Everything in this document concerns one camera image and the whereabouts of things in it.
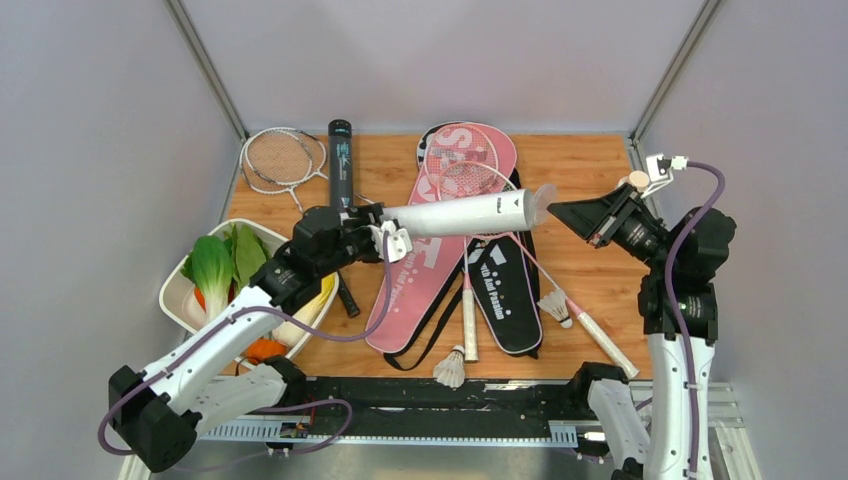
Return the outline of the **white shuttlecock tube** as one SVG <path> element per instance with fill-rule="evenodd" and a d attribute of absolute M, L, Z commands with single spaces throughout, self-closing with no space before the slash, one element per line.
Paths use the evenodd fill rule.
<path fill-rule="evenodd" d="M 535 193 L 520 189 L 517 195 L 495 193 L 481 198 L 459 198 L 419 205 L 386 208 L 383 220 L 395 220 L 413 238 L 472 236 L 492 233 L 503 227 L 508 232 L 528 231 L 521 198 L 528 200 Z"/>

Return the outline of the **shuttlecock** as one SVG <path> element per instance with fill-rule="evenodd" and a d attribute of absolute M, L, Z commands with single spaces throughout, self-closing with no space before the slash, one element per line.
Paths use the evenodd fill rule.
<path fill-rule="evenodd" d="M 565 329 L 571 328 L 573 320 L 567 306 L 568 297 L 562 289 L 548 293 L 537 301 L 537 306 L 552 316 Z"/>
<path fill-rule="evenodd" d="M 433 369 L 434 380 L 451 389 L 458 389 L 465 382 L 465 349 L 455 345 L 450 353 Z"/>

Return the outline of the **black shuttlecock tube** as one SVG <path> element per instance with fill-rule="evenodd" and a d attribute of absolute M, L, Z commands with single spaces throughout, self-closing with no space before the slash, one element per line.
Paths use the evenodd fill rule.
<path fill-rule="evenodd" d="M 353 146 L 352 125 L 344 119 L 328 124 L 328 160 L 330 205 L 336 209 L 349 208 L 353 203 Z"/>

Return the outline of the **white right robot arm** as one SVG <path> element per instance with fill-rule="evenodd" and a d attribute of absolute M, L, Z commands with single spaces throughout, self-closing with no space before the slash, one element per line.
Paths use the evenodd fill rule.
<path fill-rule="evenodd" d="M 710 479 L 709 377 L 718 338 L 712 283 L 728 259 L 735 221 L 715 209 L 716 188 L 672 229 L 634 187 L 590 200 L 557 202 L 548 212 L 594 248 L 615 243 L 648 266 L 638 309 L 655 367 L 652 424 L 634 406 L 614 404 L 627 384 L 620 367 L 589 362 L 570 392 L 573 410 L 600 420 L 615 479 Z"/>

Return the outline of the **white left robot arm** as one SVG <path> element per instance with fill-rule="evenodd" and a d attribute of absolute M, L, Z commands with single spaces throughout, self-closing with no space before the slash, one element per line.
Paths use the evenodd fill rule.
<path fill-rule="evenodd" d="M 282 323 L 321 336 L 294 315 L 317 296 L 325 277 L 357 261 L 390 265 L 411 249 L 407 229 L 380 203 L 346 211 L 308 209 L 288 241 L 247 286 L 226 299 L 215 319 L 142 370 L 123 366 L 112 374 L 109 409 L 97 428 L 101 448 L 135 455 L 158 473 L 185 457 L 199 435 L 241 415 L 271 407 L 287 415 L 297 412 L 306 388 L 285 357 L 268 360 L 242 378 L 214 378 Z"/>

